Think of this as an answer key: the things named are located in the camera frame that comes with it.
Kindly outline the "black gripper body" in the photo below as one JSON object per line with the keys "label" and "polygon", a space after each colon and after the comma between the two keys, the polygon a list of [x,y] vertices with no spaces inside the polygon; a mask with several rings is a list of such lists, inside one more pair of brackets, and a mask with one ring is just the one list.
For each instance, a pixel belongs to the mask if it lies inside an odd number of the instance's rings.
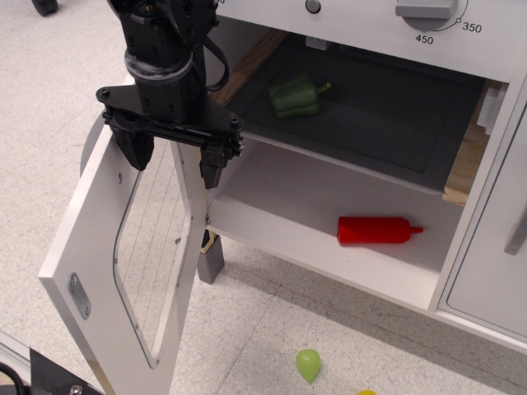
{"label": "black gripper body", "polygon": [[195,72],[174,81],[140,81],[104,86],[96,98],[105,105],[105,123],[125,130],[147,124],[147,133],[173,142],[218,148],[226,159],[242,150],[243,123],[210,97]]}

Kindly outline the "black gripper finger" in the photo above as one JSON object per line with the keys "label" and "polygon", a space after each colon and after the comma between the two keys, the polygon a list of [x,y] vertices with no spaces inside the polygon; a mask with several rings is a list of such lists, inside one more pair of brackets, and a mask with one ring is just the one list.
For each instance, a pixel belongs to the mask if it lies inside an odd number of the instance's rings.
{"label": "black gripper finger", "polygon": [[201,150],[200,170],[206,189],[216,188],[221,180],[227,159],[222,150]]}
{"label": "black gripper finger", "polygon": [[144,171],[154,150],[154,137],[147,133],[147,124],[131,130],[110,125],[110,130],[128,163],[136,170]]}

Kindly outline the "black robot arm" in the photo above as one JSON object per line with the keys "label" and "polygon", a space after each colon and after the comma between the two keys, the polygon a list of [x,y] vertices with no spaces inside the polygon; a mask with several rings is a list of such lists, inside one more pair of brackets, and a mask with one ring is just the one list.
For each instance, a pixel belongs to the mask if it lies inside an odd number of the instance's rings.
{"label": "black robot arm", "polygon": [[227,60],[208,34],[217,26],[216,1],[112,1],[126,51],[131,86],[102,87],[96,98],[128,163],[144,170],[157,137],[197,146],[206,188],[216,188],[229,160],[243,149],[240,118],[215,102],[230,76],[207,83],[204,52]]}

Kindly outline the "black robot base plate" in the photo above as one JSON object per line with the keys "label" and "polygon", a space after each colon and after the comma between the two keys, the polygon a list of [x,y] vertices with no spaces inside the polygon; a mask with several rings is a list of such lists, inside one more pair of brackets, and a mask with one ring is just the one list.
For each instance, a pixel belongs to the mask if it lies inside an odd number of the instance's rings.
{"label": "black robot base plate", "polygon": [[90,383],[29,349],[29,355],[1,350],[1,394],[102,394]]}

